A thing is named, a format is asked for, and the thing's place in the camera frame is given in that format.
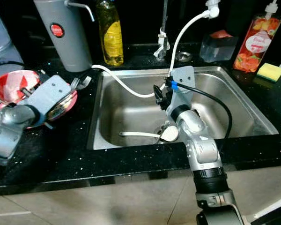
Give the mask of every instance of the metal fork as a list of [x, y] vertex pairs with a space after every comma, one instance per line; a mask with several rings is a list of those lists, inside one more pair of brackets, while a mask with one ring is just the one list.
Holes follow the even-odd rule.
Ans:
[[72, 83], [71, 83], [71, 85], [70, 85], [72, 90], [75, 90], [75, 89], [77, 88], [77, 85], [79, 84], [79, 81], [80, 81], [79, 78], [76, 78], [76, 77], [75, 77], [75, 78], [73, 79], [73, 81], [72, 81]]
[[92, 78], [90, 76], [86, 76], [85, 79], [77, 85], [76, 90], [82, 90], [86, 88], [91, 80]]
[[157, 139], [157, 141], [154, 144], [158, 144], [160, 142], [160, 137], [161, 135], [164, 133], [165, 129], [168, 128], [168, 126], [170, 125], [170, 121], [166, 120], [161, 126], [160, 126], [160, 136]]

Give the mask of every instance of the black countertop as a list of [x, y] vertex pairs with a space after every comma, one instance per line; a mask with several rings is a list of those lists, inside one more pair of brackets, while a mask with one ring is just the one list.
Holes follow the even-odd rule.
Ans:
[[[142, 54], [137, 55], [127, 50], [129, 60], [114, 69], [169, 67], [155, 60], [154, 49], [140, 48]], [[244, 170], [281, 165], [281, 78], [277, 83], [258, 81], [253, 74], [233, 70], [231, 62], [208, 64], [196, 55], [191, 62], [175, 64], [176, 67], [186, 65], [222, 66], [279, 131], [279, 135], [228, 139], [221, 152], [225, 168]], [[65, 71], [57, 59], [34, 66], [50, 75], [58, 73], [69, 83], [81, 75]], [[0, 174], [0, 195], [111, 184], [115, 176], [137, 173], [149, 173], [153, 178], [166, 176], [169, 170], [189, 168], [182, 143], [87, 149], [98, 74], [99, 71], [88, 72], [91, 84], [79, 91], [75, 106], [52, 123], [55, 130], [37, 127], [24, 132], [16, 153]]]

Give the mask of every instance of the white ladle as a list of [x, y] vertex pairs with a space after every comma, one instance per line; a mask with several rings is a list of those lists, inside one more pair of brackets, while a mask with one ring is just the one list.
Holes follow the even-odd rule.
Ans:
[[177, 127], [175, 126], [169, 126], [167, 127], [164, 132], [160, 135], [157, 134], [152, 134], [152, 133], [145, 133], [145, 132], [131, 132], [131, 131], [127, 131], [127, 132], [120, 132], [119, 133], [120, 136], [145, 136], [145, 137], [155, 137], [155, 138], [161, 138], [167, 142], [173, 142], [175, 141], [178, 136], [179, 136], [179, 132]]

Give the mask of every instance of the stainless steel sink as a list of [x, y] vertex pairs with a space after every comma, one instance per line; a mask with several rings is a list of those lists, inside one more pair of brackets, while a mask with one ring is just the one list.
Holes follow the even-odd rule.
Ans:
[[[162, 85], [168, 69], [114, 73], [133, 90], [148, 94], [153, 91], [153, 84]], [[231, 110], [233, 125], [230, 137], [278, 134], [277, 129], [222, 68], [197, 67], [195, 78], [196, 88], [219, 98]], [[155, 98], [131, 95], [105, 72], [100, 75], [98, 85], [88, 148], [98, 150], [154, 144], [155, 138], [121, 137], [118, 134], [122, 131], [158, 132], [168, 118], [155, 103]], [[214, 139], [223, 138], [228, 125], [224, 109], [197, 93], [194, 93], [191, 104], [208, 125], [211, 136]]]

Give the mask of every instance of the yellow sponge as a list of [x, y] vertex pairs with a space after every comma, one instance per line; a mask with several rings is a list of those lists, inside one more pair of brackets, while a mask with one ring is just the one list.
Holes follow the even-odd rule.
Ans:
[[276, 82], [281, 76], [281, 68], [269, 63], [265, 63], [262, 67], [260, 67], [257, 75]]

